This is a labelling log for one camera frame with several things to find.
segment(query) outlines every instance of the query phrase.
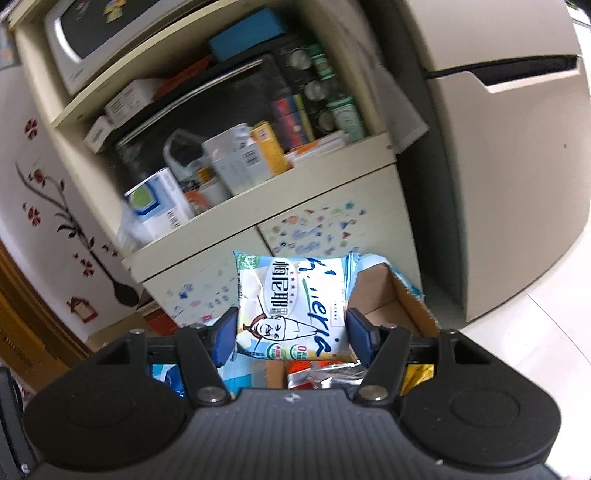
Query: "plastic bag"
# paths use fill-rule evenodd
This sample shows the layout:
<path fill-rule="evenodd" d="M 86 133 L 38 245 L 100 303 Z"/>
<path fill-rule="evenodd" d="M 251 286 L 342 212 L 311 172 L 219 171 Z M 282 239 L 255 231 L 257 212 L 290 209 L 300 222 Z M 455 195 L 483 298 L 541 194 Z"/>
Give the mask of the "plastic bag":
<path fill-rule="evenodd" d="M 351 359 L 345 310 L 359 254 L 332 259 L 234 254 L 239 353 L 269 360 Z"/>

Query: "barcode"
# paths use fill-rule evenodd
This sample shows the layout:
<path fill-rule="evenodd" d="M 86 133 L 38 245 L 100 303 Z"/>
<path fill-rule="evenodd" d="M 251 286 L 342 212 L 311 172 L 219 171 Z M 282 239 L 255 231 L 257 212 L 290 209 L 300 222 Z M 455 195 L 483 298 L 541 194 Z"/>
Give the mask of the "barcode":
<path fill-rule="evenodd" d="M 97 141 L 97 140 L 100 138 L 100 136 L 103 134 L 103 132 L 104 132 L 104 131 L 105 131 L 105 129 L 104 129 L 104 128 L 99 128 L 99 129 L 96 131 L 96 133 L 95 133 L 95 136 L 94 136 L 94 137 L 92 137 L 92 141 L 93 141 L 93 142 L 96 142 L 96 141 Z"/>
<path fill-rule="evenodd" d="M 267 130 L 260 128 L 259 130 L 256 131 L 256 133 L 258 134 L 258 136 L 262 142 L 269 140 L 269 135 L 267 135 Z"/>
<path fill-rule="evenodd" d="M 246 152 L 243 155 L 243 157 L 244 157 L 244 160 L 246 160 L 247 165 L 249 165 L 249 166 L 252 166 L 255 163 L 258 163 L 260 161 L 258 154 L 254 150 L 250 150 L 249 152 Z"/>
<path fill-rule="evenodd" d="M 173 226 L 173 228 L 181 226 L 181 222 L 174 213 L 174 210 L 169 210 L 168 212 L 166 212 L 166 215 L 168 216 L 168 220 L 170 220 L 170 223 Z"/>

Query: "metal screw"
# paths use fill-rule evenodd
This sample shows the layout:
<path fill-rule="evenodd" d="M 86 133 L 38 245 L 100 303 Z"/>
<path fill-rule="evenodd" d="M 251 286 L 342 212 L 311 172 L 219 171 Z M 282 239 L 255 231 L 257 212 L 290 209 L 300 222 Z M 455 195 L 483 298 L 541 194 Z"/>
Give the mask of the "metal screw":
<path fill-rule="evenodd" d="M 388 397 L 388 390 L 381 385 L 365 385 L 359 389 L 359 395 L 368 401 L 379 401 Z"/>
<path fill-rule="evenodd" d="M 226 398 L 226 391 L 220 387 L 203 387 L 197 392 L 197 398 L 205 403 L 217 403 Z"/>

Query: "tree branch decal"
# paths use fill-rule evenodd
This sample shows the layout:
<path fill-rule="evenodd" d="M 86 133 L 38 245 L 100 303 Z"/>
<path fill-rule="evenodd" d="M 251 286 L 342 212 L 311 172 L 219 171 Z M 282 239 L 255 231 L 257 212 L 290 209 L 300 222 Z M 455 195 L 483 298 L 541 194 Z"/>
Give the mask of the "tree branch decal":
<path fill-rule="evenodd" d="M 57 232 L 64 231 L 67 232 L 68 238 L 77 238 L 113 284 L 113 293 L 117 301 L 128 307 L 135 307 L 139 303 L 139 295 L 137 291 L 133 287 L 122 284 L 113 278 L 111 272 L 109 272 L 107 267 L 103 264 L 103 262 L 93 250 L 95 246 L 95 238 L 88 238 L 80 222 L 78 222 L 74 215 L 72 215 L 70 206 L 68 205 L 66 196 L 64 195 L 64 190 L 66 189 L 66 183 L 64 180 L 57 181 L 53 177 L 45 175 L 41 170 L 35 170 L 25 177 L 18 166 L 18 163 L 16 163 L 15 166 L 17 168 L 18 177 L 21 179 L 22 184 L 39 198 L 51 203 L 59 210 L 54 215 L 64 221 L 57 228 Z M 57 197 L 51 196 L 44 192 L 43 189 L 45 189 L 46 186 L 53 187 L 57 193 Z"/>

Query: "yellow box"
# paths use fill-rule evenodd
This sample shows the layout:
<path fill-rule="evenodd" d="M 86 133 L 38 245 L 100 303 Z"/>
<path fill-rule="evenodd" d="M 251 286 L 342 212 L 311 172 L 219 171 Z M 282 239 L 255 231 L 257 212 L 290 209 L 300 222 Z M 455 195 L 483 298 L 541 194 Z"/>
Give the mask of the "yellow box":
<path fill-rule="evenodd" d="M 255 125 L 251 135 L 258 143 L 273 176 L 285 173 L 291 168 L 290 163 L 283 155 L 283 149 L 279 145 L 269 122 L 261 122 Z"/>

